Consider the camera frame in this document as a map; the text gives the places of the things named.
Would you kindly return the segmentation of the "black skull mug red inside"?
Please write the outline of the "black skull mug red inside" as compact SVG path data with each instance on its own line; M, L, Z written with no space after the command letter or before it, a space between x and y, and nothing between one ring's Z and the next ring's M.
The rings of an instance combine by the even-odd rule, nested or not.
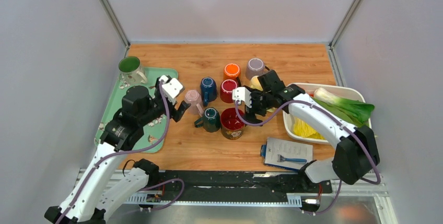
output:
M240 138L244 132L245 123L237 116L235 108L227 108L220 115L221 133L230 140Z

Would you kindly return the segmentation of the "dark green octagonal mug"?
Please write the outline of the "dark green octagonal mug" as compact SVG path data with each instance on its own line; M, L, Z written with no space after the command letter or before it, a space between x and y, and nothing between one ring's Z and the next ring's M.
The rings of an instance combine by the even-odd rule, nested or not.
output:
M194 122L194 127L203 127L209 133L217 132L221 128L219 112L214 107L206 108L202 116Z

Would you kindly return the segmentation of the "cream floral mug green inside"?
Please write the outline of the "cream floral mug green inside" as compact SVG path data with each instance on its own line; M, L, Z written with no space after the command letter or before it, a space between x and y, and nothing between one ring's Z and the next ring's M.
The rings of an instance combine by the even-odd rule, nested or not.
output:
M121 80L128 86L147 84L148 79L141 61L136 56L128 56L118 64Z

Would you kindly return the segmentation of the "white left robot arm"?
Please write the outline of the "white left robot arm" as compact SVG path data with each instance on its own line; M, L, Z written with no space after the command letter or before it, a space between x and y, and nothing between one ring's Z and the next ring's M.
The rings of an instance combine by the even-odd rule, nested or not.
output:
M58 206L49 207L44 217L51 223L106 223L128 198L141 190L155 189L160 182L159 168L141 159L128 178L106 190L113 173L128 154L135 154L135 144L144 135L144 126L165 115L167 120L181 120L190 104L182 101L175 107L184 86L170 76L161 76L151 97L145 86L132 86L122 98L121 107L105 125L96 152L68 197Z

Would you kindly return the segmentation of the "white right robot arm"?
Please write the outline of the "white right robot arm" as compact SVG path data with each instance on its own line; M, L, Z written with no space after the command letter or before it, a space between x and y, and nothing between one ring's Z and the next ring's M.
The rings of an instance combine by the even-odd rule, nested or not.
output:
M232 92L235 106L245 104L244 116L240 117L245 124L262 126L268 120L258 120L257 115L265 116L268 109L275 108L271 115L274 117L283 110L312 126L335 150L333 158L309 161L301 168L298 185L303 191L311 192L320 182L327 180L341 180L349 185L358 180L370 182L365 178L370 171L377 178L372 183L381 183L377 168L379 153L375 134L370 127L357 127L333 115L301 87L285 85L274 70L259 76L258 80L261 90L242 86Z

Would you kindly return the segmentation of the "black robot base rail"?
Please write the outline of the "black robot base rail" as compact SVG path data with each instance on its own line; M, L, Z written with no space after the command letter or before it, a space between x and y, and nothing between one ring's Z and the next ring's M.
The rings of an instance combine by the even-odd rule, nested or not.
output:
M179 171L166 170L148 182L149 186L170 179L182 179L180 201L186 202L287 202L287 195L332 192L331 182L312 184L296 172Z

